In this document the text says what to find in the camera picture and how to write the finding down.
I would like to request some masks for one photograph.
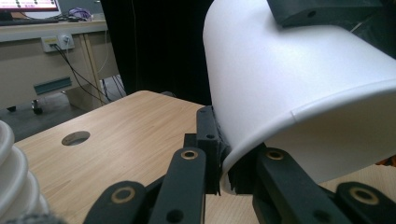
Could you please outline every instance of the wooden tabletop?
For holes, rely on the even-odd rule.
[[[139,91],[16,145],[27,155],[49,207],[68,223],[82,223],[110,185],[131,180],[148,185],[166,173],[184,134],[196,133],[195,113],[202,105]],[[90,137],[64,146],[70,133]],[[396,201],[396,169],[373,165],[323,183],[334,190],[349,180],[369,184]],[[206,196],[206,223],[258,223],[249,196]]]

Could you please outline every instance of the electrical socket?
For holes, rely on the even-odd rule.
[[[73,49],[75,47],[73,36],[70,34],[58,35],[59,47],[61,49]]]
[[[41,37],[41,44],[43,46],[44,52],[52,52],[56,51],[56,48],[52,47],[51,45],[59,46],[59,40],[56,35]]]

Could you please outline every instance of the black cable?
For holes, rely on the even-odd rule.
[[[122,95],[122,93],[120,91],[119,85],[117,85],[116,79],[114,79],[114,77],[112,77],[112,78],[113,78],[114,83],[116,83],[116,87],[117,87],[117,90],[119,90],[120,96],[123,97],[123,95]]]
[[[66,57],[66,56],[64,55],[64,53],[62,52],[62,49],[61,49],[58,45],[53,45],[53,47],[56,48],[56,50],[61,54],[61,56],[64,58],[64,60],[65,60],[65,61],[67,62],[67,64],[69,65],[69,67],[70,67],[70,69],[72,70],[73,75],[74,75],[74,77],[75,77],[75,79],[76,79],[78,85],[79,85],[85,92],[87,92],[90,96],[92,96],[92,97],[98,99],[101,103],[103,103],[104,105],[106,105],[106,103],[103,102],[99,97],[93,95],[92,93],[90,93],[89,91],[85,90],[85,89],[82,87],[81,83],[79,83],[79,81],[78,81],[78,77],[76,76],[76,74],[79,75],[80,77],[82,77],[88,84],[90,84],[91,86],[93,86],[93,87],[94,87],[95,89],[97,89],[100,93],[102,93],[102,92],[101,92],[97,87],[95,87],[94,85],[92,85],[92,83],[91,83],[90,81],[88,81],[85,77],[83,77],[79,72],[77,72],[77,71],[74,69],[74,67],[73,67],[72,64],[69,62],[69,60],[67,59],[67,57]]]
[[[107,100],[108,100],[109,102],[113,102],[113,101],[110,99],[110,97],[108,97],[108,91],[107,91],[107,86],[106,86],[105,80],[102,79],[101,81],[102,81],[103,90],[104,90],[104,92],[105,92],[105,95],[106,95]]]
[[[117,82],[120,84],[120,86],[122,87],[122,89],[125,91],[125,88],[123,87],[122,83],[120,82],[120,79],[118,76],[116,76],[116,80]]]

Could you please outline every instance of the white curved object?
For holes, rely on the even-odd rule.
[[[8,210],[0,217],[0,221],[11,220],[21,214],[33,214],[40,206],[39,197],[40,191],[37,179],[31,172],[28,172],[23,189]]]
[[[283,29],[263,0],[216,0],[204,44],[227,174],[264,142],[322,182],[396,154],[396,61],[336,26]]]
[[[14,133],[0,120],[0,222],[49,212],[25,154],[14,145]]]
[[[0,166],[0,217],[20,194],[26,182],[28,163],[23,152],[13,146],[7,159]]]
[[[14,145],[14,132],[12,129],[0,120],[0,165],[6,160]]]

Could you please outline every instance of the black bracket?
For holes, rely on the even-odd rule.
[[[356,24],[382,8],[379,0],[268,0],[268,5],[276,22],[285,27]]]

